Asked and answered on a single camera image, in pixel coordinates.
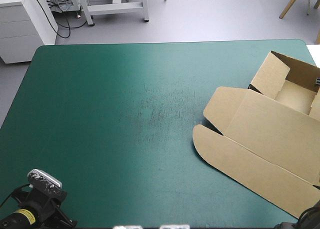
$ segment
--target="green tabletop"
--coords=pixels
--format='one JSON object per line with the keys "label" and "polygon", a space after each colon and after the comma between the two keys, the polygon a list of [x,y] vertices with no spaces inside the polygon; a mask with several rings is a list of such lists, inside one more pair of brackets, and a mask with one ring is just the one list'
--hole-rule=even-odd
{"label": "green tabletop", "polygon": [[314,63],[301,40],[40,47],[0,129],[0,198],[38,168],[62,181],[79,227],[294,221],[192,140],[215,89],[247,88],[270,50]]}

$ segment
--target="open cardboard box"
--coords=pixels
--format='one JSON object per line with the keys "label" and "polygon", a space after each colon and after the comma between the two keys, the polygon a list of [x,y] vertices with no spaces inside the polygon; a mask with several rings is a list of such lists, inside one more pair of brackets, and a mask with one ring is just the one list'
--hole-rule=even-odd
{"label": "open cardboard box", "polygon": [[320,199],[320,68],[271,51],[248,89],[218,87],[193,143],[210,165],[295,217]]}

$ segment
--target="white drawer cabinet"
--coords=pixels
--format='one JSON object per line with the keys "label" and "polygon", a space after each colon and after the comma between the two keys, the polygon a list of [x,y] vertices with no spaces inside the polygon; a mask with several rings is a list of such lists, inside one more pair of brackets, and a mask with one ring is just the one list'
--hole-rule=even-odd
{"label": "white drawer cabinet", "polygon": [[31,20],[0,22],[0,38],[13,38],[37,34],[38,31]]}
{"label": "white drawer cabinet", "polygon": [[[57,31],[46,0],[39,2]],[[5,63],[31,61],[37,48],[54,45],[56,36],[36,0],[0,0],[0,57]]]}

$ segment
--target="yellow label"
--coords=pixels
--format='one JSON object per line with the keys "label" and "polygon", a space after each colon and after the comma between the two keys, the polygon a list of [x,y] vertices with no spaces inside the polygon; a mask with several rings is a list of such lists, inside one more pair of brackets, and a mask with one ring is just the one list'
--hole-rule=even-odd
{"label": "yellow label", "polygon": [[33,223],[36,222],[35,216],[29,210],[19,209],[19,210],[16,210],[15,213],[20,213],[20,214],[24,215],[28,219],[30,225],[32,225]]}

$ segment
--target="drawer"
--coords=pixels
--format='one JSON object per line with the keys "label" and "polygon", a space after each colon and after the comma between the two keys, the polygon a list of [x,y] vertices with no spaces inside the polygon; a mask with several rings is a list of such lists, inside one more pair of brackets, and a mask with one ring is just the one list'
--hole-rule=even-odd
{"label": "drawer", "polygon": [[0,38],[0,57],[5,63],[30,62],[43,44],[39,35]]}
{"label": "drawer", "polygon": [[0,23],[0,38],[37,35],[31,20]]}
{"label": "drawer", "polygon": [[30,17],[23,5],[0,7],[0,23],[28,21]]}

